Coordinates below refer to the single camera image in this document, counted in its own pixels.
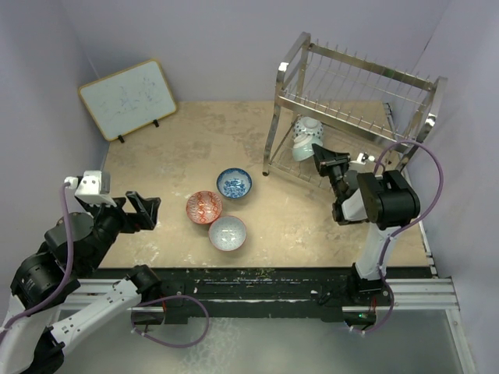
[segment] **metal dish rack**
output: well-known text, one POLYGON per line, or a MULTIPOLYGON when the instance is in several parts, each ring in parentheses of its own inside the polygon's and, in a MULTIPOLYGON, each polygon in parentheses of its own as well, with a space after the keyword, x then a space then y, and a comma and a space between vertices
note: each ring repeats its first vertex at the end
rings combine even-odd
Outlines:
MULTIPOLYGON (((284 171, 319 187, 329 188, 313 165, 292 159, 292 128, 298 116, 308 116, 324 125, 324 146, 339 152, 380 152, 398 140, 423 142, 434 127, 447 79, 435 82, 391 69, 367 58, 349 55, 311 42, 302 33, 279 65, 274 115, 264 150, 264 175, 270 170, 284 171), (272 151, 281 108, 292 111, 291 124, 272 151)), ((388 156, 389 164, 402 170, 416 146, 399 144, 388 156)))

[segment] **bowl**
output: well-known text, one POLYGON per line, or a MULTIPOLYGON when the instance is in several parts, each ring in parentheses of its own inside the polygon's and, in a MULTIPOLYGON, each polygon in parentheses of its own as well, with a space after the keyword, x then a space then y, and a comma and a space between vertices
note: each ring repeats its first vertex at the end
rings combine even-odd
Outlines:
POLYGON ((217 178, 218 191, 228 199, 240 199, 251 190, 253 181, 243 169, 224 170, 217 178))
POLYGON ((293 138, 299 135, 308 134, 322 140, 324 136, 324 127, 320 121, 311 117, 301 117, 295 123, 293 128, 293 138))
POLYGON ((298 135, 294 142, 292 154, 295 161, 298 162, 313 156, 312 144, 323 145, 320 139, 309 134, 298 135))
POLYGON ((220 217, 221 198, 215 192, 199 191, 189 197, 187 217, 195 224, 210 224, 220 217))
POLYGON ((234 251, 246 240, 246 226, 237 217, 221 217, 211 224, 208 236, 217 249, 234 251))

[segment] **red patterned bowl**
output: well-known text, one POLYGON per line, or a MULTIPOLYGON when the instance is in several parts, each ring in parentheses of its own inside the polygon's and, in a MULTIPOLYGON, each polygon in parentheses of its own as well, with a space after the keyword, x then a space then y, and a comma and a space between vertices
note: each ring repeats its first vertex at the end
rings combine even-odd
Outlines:
POLYGON ((221 198, 215 192, 196 192, 187 200, 186 212, 195 224, 210 224, 220 217, 221 198))

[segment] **white cup with blue pattern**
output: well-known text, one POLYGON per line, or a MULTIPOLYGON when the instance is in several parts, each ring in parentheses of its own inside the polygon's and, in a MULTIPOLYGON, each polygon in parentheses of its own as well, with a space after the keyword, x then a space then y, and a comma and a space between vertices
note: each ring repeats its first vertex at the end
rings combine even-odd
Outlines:
POLYGON ((224 170, 217 178, 218 191, 228 199, 241 199, 251 190, 250 175, 239 168, 224 170))

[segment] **white wall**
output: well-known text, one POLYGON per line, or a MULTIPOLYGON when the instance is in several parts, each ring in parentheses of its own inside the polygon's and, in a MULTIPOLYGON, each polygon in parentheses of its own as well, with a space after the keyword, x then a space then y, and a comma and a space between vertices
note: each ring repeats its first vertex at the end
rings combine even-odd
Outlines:
POLYGON ((412 69, 450 0, 62 0, 101 76, 156 57, 180 101, 272 99, 300 32, 412 69))
POLYGON ((2 293, 61 217, 64 177, 101 166, 107 142, 77 94, 95 79, 58 0, 0 1, 2 293))
MULTIPOLYGON (((452 275, 465 331, 482 373, 497 372, 499 310, 499 2, 454 0, 418 69, 449 78, 428 145, 443 164, 441 201, 426 219, 441 276, 452 275)), ((436 189, 427 156, 410 165, 423 201, 436 189)))

